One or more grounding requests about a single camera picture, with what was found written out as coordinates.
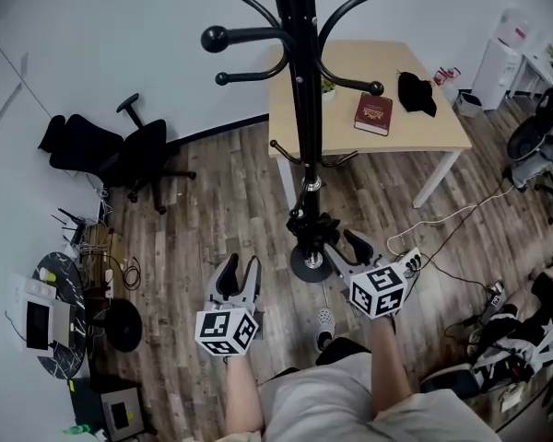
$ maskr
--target trash bin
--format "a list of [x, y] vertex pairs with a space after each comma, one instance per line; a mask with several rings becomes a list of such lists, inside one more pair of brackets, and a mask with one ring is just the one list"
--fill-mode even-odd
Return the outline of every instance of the trash bin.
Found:
[[462, 93], [457, 100], [457, 111], [467, 118], [475, 118], [481, 111], [481, 101], [469, 93]]

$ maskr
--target white device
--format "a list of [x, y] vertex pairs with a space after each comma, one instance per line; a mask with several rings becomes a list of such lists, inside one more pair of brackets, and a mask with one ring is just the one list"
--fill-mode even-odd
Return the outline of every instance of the white device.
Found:
[[405, 273], [410, 278], [415, 275], [413, 267], [408, 265], [412, 261], [418, 264], [418, 249], [412, 249], [398, 263], [389, 263], [377, 253], [377, 244], [368, 236], [346, 229], [344, 237], [354, 249], [355, 262], [331, 244], [324, 244], [324, 254], [347, 286], [342, 293], [348, 302], [371, 319], [397, 312], [404, 305], [408, 293]]
[[238, 261], [231, 254], [219, 265], [207, 284], [205, 310], [196, 313], [194, 340], [211, 355], [245, 355], [260, 328], [254, 312], [262, 267], [252, 257], [240, 288]]
[[517, 51], [498, 40], [488, 41], [471, 90], [484, 111], [499, 107], [516, 77], [521, 57]]
[[73, 345], [76, 307], [55, 299], [55, 288], [37, 280], [12, 273], [8, 285], [7, 325], [21, 352], [53, 357], [55, 342]]
[[33, 278], [26, 279], [25, 291], [30, 295], [45, 299], [55, 299], [57, 295], [57, 288], [55, 286], [47, 285]]
[[500, 23], [492, 39], [518, 50], [523, 47], [532, 27], [530, 18], [524, 12], [518, 8], [506, 8], [501, 14]]
[[416, 270], [422, 268], [422, 254], [420, 250], [415, 247], [408, 252], [404, 257], [397, 262], [400, 266], [402, 273], [414, 273]]
[[104, 271], [104, 281], [105, 283], [107, 284], [107, 288], [106, 290], [104, 291], [104, 297], [108, 298], [108, 299], [113, 299], [113, 292], [112, 290], [114, 289], [114, 272], [112, 271], [112, 269], [107, 269]]

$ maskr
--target table leg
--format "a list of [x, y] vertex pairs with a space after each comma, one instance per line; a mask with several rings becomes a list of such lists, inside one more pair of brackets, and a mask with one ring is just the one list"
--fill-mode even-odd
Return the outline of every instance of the table leg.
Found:
[[523, 81], [525, 72], [526, 72], [526, 58], [523, 56], [523, 61], [520, 63], [520, 67], [518, 68], [516, 77], [514, 78], [514, 81], [512, 82], [512, 86], [510, 87], [510, 94], [508, 98], [510, 99], [513, 98], [514, 94], [516, 93], [516, 90], [520, 88], [520, 83]]
[[426, 180], [422, 190], [420, 190], [416, 195], [413, 202], [414, 208], [419, 208], [422, 204], [424, 204], [424, 202], [426, 202], [426, 200], [428, 200], [430, 194], [434, 191], [438, 184], [441, 183], [441, 180], [444, 179], [444, 176], [451, 169], [455, 160], [459, 157], [459, 154], [461, 154], [461, 151], [447, 152], [444, 154], [440, 164], [436, 166], [432, 172], [432, 175], [430, 175], [429, 179]]
[[539, 74], [537, 74], [535, 76], [535, 80], [533, 80], [533, 85], [531, 86], [530, 90], [529, 90], [529, 93], [528, 93], [528, 98], [529, 99], [533, 99], [536, 95], [536, 86], [540, 83], [540, 81], [542, 80], [541, 76]]
[[297, 202], [297, 194], [295, 193], [295, 184], [293, 183], [291, 164], [284, 157], [278, 157], [276, 162], [278, 164], [278, 171], [280, 172], [280, 179], [283, 181], [283, 187], [285, 188], [288, 209], [292, 210], [293, 206], [295, 206], [295, 203]]

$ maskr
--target bottle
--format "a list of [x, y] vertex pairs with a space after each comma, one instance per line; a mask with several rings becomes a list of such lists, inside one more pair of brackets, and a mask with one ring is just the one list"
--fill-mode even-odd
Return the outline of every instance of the bottle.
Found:
[[65, 429], [64, 434], [67, 436], [77, 436], [78, 434], [90, 433], [90, 426], [88, 424], [73, 425], [69, 429]]

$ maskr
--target coat rack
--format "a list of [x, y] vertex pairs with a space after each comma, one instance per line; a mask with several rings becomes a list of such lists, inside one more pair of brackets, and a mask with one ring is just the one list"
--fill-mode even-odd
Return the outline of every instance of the coat rack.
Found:
[[336, 244], [340, 233], [336, 230], [340, 221], [327, 213], [320, 212], [319, 191], [321, 180], [317, 174], [318, 165], [325, 168], [339, 166], [355, 157], [358, 152], [342, 156], [334, 162], [322, 159], [322, 92], [321, 76], [340, 87], [381, 95], [380, 82], [359, 82], [332, 74], [322, 61], [322, 51], [327, 38], [338, 20], [355, 6], [369, 0], [348, 0], [327, 19], [318, 35], [315, 0], [276, 0], [279, 19], [255, 0], [242, 0], [260, 13], [270, 24], [269, 28], [225, 29], [212, 26], [201, 36], [201, 44], [206, 51], [222, 52], [231, 44], [248, 41], [278, 39], [283, 43], [283, 57], [272, 69], [265, 72], [226, 74], [221, 72], [215, 81], [221, 85], [235, 82], [266, 80], [276, 76], [288, 64], [300, 157], [287, 152], [278, 141], [270, 141], [271, 147], [294, 164], [305, 168], [305, 177], [300, 195], [289, 212], [288, 230], [297, 238], [297, 246], [291, 252], [290, 264], [293, 272], [306, 282], [316, 283], [325, 280], [332, 267], [324, 259], [324, 244]]

